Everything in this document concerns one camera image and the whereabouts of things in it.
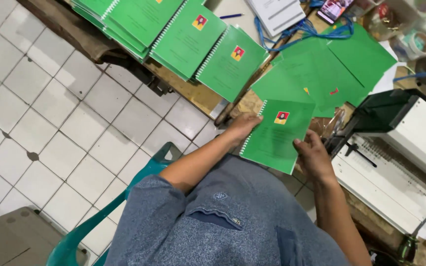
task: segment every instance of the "white spiral coil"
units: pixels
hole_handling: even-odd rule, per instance
[[[226,34],[228,33],[228,31],[230,30],[230,28],[228,27],[222,34],[221,37],[218,39],[218,41],[216,42],[216,44],[213,46],[213,49],[210,51],[210,53],[206,56],[205,61],[203,61],[202,65],[198,68],[195,77],[198,79],[198,76],[203,72],[203,70],[206,67],[206,64],[208,64],[208,62],[210,62],[211,58],[213,57],[214,53],[216,52],[216,50],[218,49],[218,46],[220,46],[221,42],[224,40],[224,38],[226,37]]]
[[[262,112],[264,111],[264,107],[266,106],[266,103],[267,103],[267,100],[265,100],[265,101],[264,101],[264,103],[262,104],[262,106],[261,106],[261,110],[259,110],[259,112],[257,113],[257,116],[262,115]],[[243,152],[244,152],[244,150],[245,150],[245,148],[246,148],[246,145],[248,144],[249,139],[251,138],[251,136],[252,136],[252,133],[251,133],[251,134],[249,134],[249,136],[248,136],[248,137],[246,138],[246,140],[244,141],[244,144],[243,144],[243,146],[241,147],[241,150],[240,150],[240,155],[242,155],[242,154],[243,154]]]
[[[111,11],[113,11],[113,9],[115,9],[115,7],[119,3],[119,1],[121,1],[121,0],[113,0],[113,2],[111,2],[109,7],[106,9],[106,11],[101,16],[101,20],[105,20],[105,18],[111,13]]]
[[[162,30],[162,32],[160,32],[160,34],[157,36],[157,39],[154,41],[154,44],[152,45],[152,49],[150,51],[150,54],[152,54],[152,52],[155,50],[155,48],[157,47],[157,45],[159,45],[160,40],[164,37],[165,33],[170,28],[170,26],[172,26],[172,23],[174,23],[175,19],[178,17],[178,15],[182,11],[182,9],[185,7],[185,5],[186,5],[187,2],[188,2],[188,0],[185,0],[183,2],[183,4],[175,12],[174,16],[169,20],[169,22],[167,23],[167,25],[165,26],[165,28]]]

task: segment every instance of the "blue pen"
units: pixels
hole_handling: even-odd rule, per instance
[[[232,17],[240,17],[240,16],[244,16],[244,14],[234,14],[234,15],[221,16],[220,19],[232,18]]]

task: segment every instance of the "smartphone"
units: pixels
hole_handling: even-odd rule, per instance
[[[317,15],[329,24],[333,24],[354,0],[326,0]]]

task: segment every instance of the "blue shirt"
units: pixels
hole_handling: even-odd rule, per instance
[[[107,256],[121,265],[348,265],[283,183],[227,155],[187,196],[151,175],[133,187]]]

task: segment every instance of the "shirt pocket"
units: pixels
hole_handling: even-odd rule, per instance
[[[211,223],[217,226],[221,226],[223,228],[229,230],[243,231],[244,222],[238,218],[231,217],[225,212],[216,210],[216,209],[206,209],[203,207],[197,207],[191,210],[186,217],[190,217],[192,219]]]
[[[277,242],[280,252],[280,264],[282,266],[302,266],[302,251],[296,241],[296,235],[293,231],[276,226]]]

